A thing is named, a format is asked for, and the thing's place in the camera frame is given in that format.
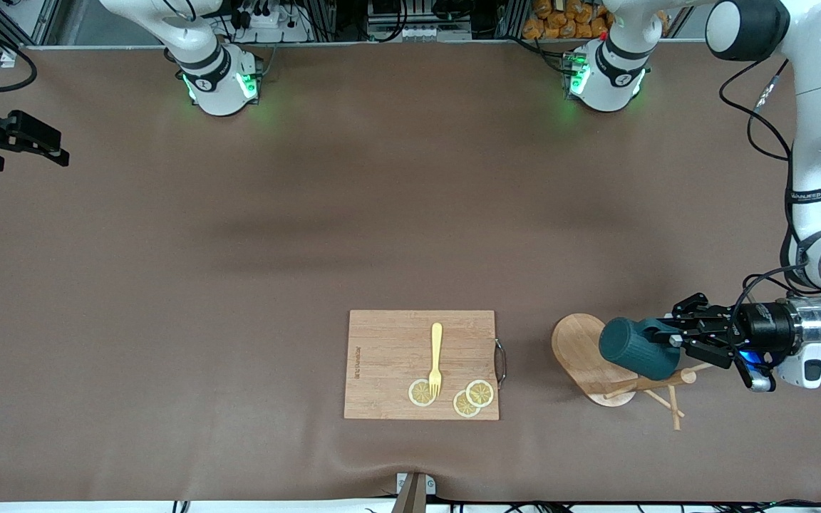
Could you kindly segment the dark teal mug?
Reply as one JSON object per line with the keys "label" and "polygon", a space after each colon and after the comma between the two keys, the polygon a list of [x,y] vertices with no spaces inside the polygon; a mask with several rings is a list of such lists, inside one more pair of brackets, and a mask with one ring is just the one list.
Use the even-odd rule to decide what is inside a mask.
{"label": "dark teal mug", "polygon": [[677,329],[657,318],[613,318],[601,331],[599,352],[609,363],[649,380],[664,380],[677,369],[681,349],[671,345]]}

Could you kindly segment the wooden cup rack with pegs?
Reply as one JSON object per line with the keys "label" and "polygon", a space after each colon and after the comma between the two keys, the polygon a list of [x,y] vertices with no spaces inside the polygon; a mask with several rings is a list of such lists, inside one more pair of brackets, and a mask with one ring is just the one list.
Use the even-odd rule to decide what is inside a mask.
{"label": "wooden cup rack with pegs", "polygon": [[670,412],[672,428],[681,431],[685,413],[678,406],[676,389],[696,383],[698,374],[711,365],[702,363],[676,370],[665,380],[649,380],[602,358],[599,337],[603,327],[604,322],[587,313],[574,313],[557,322],[552,351],[567,376],[595,405],[620,407],[645,394]]}

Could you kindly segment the brown table cover mat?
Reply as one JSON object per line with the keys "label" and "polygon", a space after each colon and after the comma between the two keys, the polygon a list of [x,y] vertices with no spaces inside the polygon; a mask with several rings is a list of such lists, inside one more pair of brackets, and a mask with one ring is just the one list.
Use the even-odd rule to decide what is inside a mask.
{"label": "brown table cover mat", "polygon": [[[663,43],[590,113],[514,43],[281,48],[228,119],[160,50],[31,53],[0,97],[71,165],[0,173],[0,501],[345,499],[396,475],[465,502],[821,502],[821,387],[733,370],[593,405],[551,350],[570,313],[732,302],[778,266],[784,168]],[[495,422],[348,420],[353,309],[493,311]]]}

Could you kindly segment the white power strip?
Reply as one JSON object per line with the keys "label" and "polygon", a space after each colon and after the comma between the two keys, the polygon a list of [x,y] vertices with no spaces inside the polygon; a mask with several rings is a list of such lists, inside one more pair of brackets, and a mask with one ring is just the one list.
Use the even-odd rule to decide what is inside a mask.
{"label": "white power strip", "polygon": [[315,29],[303,7],[296,4],[257,4],[238,9],[222,22],[235,43],[315,42]]}

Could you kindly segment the yellow plastic fork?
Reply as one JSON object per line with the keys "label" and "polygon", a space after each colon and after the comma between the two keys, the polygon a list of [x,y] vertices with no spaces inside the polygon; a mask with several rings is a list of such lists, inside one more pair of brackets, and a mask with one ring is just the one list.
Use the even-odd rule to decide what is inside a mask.
{"label": "yellow plastic fork", "polygon": [[436,399],[442,390],[442,370],[440,369],[440,357],[442,357],[443,325],[435,322],[430,329],[431,365],[428,377],[429,393],[431,399]]}

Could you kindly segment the wooden cutting board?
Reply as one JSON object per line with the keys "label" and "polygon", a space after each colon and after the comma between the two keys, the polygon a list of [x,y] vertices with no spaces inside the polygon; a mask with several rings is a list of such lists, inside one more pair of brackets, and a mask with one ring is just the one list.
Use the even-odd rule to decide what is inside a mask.
{"label": "wooden cutting board", "polygon": [[[428,407],[408,399],[414,380],[428,379],[430,329],[443,325],[442,390]],[[498,421],[501,351],[493,311],[352,311],[346,340],[344,417],[368,421]],[[465,419],[453,397],[473,380],[495,390],[492,405]]]}

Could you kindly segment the grey equipment with connectors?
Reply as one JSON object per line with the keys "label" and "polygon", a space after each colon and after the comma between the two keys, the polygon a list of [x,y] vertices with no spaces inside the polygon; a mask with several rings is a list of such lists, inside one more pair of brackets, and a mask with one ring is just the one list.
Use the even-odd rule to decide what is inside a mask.
{"label": "grey equipment with connectors", "polygon": [[378,42],[470,40],[475,0],[359,0],[363,38]]}

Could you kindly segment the aluminium frame profile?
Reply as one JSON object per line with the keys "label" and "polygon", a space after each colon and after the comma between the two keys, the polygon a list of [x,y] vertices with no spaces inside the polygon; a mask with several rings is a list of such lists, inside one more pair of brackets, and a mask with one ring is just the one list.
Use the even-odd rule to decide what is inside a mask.
{"label": "aluminium frame profile", "polygon": [[[60,9],[71,0],[0,0],[0,40],[41,46],[54,32]],[[0,63],[13,67],[16,53],[0,46]]]}

